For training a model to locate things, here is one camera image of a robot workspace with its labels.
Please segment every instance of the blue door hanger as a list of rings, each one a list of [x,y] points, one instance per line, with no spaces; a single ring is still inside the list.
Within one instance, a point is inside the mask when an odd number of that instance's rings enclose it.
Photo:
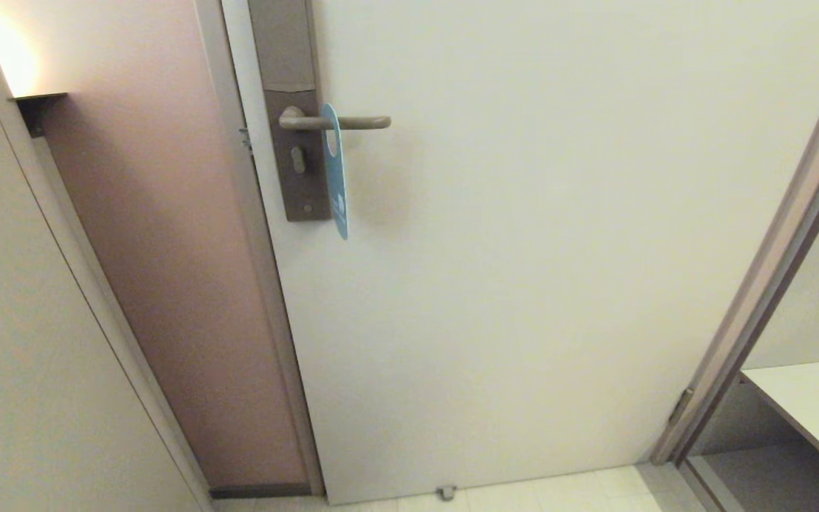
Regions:
[[[334,129],[324,132],[324,165],[328,169],[328,195],[331,196],[331,210],[337,221],[337,231],[342,239],[347,240],[350,237],[350,218],[347,217],[347,177],[341,143],[341,123],[337,119],[337,111],[329,103],[321,108],[321,116],[330,119],[334,125]]]

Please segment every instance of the door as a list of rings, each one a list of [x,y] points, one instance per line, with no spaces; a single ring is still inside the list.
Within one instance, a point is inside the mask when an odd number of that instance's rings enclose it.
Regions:
[[[200,510],[1,125],[0,510]]]
[[[315,0],[321,96],[393,118],[348,242],[287,221],[224,6],[331,502],[646,457],[816,123],[819,2]]]

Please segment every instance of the lever handle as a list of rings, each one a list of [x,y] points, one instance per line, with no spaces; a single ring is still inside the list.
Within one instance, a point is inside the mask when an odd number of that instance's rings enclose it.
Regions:
[[[339,117],[341,129],[386,129],[390,126],[390,117]],[[334,129],[327,117],[306,117],[299,107],[286,107],[280,115],[280,127],[293,130]]]

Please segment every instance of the white cabinet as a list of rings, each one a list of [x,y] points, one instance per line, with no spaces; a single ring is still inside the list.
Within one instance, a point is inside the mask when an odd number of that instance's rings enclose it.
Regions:
[[[3,122],[0,510],[202,510],[56,243]]]

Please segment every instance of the tiled floor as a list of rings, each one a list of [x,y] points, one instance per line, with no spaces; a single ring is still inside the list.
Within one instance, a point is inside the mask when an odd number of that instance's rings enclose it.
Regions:
[[[464,489],[448,503],[434,494],[358,505],[320,498],[215,502],[217,512],[703,512],[673,466],[649,464]]]

